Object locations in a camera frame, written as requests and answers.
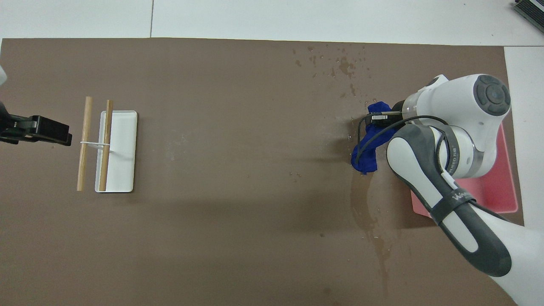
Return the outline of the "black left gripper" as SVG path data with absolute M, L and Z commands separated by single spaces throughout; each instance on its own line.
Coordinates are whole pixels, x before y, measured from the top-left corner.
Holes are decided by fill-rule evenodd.
M 3 133 L 10 128 L 13 128 L 12 139 L 3 136 Z M 12 145 L 17 145 L 18 141 L 24 141 L 49 142 L 69 147 L 72 143 L 72 134 L 69 132 L 68 125 L 44 116 L 30 116 L 15 123 L 2 102 L 0 102 L 0 135 L 1 142 Z

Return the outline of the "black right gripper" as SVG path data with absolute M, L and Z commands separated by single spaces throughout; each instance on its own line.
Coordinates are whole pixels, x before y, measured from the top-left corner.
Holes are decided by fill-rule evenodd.
M 403 115 L 403 106 L 404 106 L 405 100 L 397 102 L 393 107 L 392 110 L 389 111 L 389 113 L 381 113 L 381 112 L 372 112 L 368 115 L 368 126 L 375 126 L 375 127 L 389 127 L 391 125 L 396 124 L 397 122 L 402 121 Z

